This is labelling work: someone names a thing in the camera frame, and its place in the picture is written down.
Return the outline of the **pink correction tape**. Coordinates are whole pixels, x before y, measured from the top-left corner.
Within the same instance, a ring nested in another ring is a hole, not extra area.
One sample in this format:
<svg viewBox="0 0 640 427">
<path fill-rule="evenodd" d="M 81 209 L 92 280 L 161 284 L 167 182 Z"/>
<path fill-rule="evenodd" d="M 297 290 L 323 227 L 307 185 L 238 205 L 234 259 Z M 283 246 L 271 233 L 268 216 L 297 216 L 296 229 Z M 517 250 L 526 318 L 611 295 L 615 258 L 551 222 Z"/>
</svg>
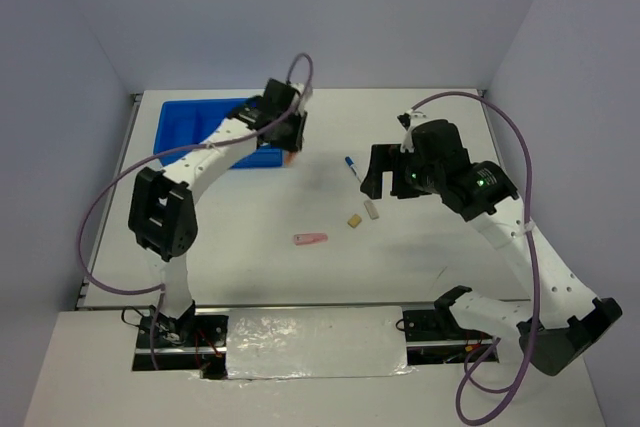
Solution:
<svg viewBox="0 0 640 427">
<path fill-rule="evenodd" d="M 326 233 L 300 233 L 295 234 L 292 240 L 296 246 L 307 246 L 326 242 L 328 235 Z"/>
</svg>

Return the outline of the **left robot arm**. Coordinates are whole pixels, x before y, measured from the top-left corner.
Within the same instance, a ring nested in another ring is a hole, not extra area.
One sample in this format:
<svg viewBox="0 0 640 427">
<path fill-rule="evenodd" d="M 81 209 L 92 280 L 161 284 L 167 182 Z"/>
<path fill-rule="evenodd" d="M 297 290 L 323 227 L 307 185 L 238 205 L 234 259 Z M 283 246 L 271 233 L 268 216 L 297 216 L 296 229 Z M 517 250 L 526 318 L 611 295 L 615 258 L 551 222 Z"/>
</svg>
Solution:
<svg viewBox="0 0 640 427">
<path fill-rule="evenodd" d="M 198 234 L 198 201 L 219 177 L 264 145 L 301 151 L 305 104 L 311 96 L 310 84 L 271 79 L 262 94 L 230 110 L 204 140 L 203 149 L 182 154 L 161 170 L 146 167 L 136 175 L 128 227 L 164 286 L 164 297 L 151 313 L 157 336 L 175 346 L 195 336 L 187 251 Z"/>
</svg>

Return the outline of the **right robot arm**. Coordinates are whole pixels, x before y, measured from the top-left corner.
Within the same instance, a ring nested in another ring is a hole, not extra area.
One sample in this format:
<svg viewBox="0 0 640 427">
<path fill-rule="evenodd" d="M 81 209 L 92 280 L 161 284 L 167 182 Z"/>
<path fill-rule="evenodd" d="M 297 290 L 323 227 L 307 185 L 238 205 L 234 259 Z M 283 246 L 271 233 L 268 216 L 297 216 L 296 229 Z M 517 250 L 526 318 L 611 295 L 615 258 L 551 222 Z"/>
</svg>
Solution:
<svg viewBox="0 0 640 427">
<path fill-rule="evenodd" d="M 530 363 L 556 376 L 621 317 L 612 298 L 600 298 L 566 265 L 525 218 L 525 204 L 502 168 L 473 162 L 458 128 L 443 119 L 405 113 L 399 121 L 404 139 L 374 144 L 360 190 L 372 200 L 383 195 L 383 175 L 392 175 L 397 199 L 436 195 L 453 213 L 482 235 L 528 294 L 540 295 L 540 308 L 485 297 L 457 286 L 435 302 L 436 330 L 457 338 L 465 330 L 490 334 L 533 349 Z"/>
</svg>

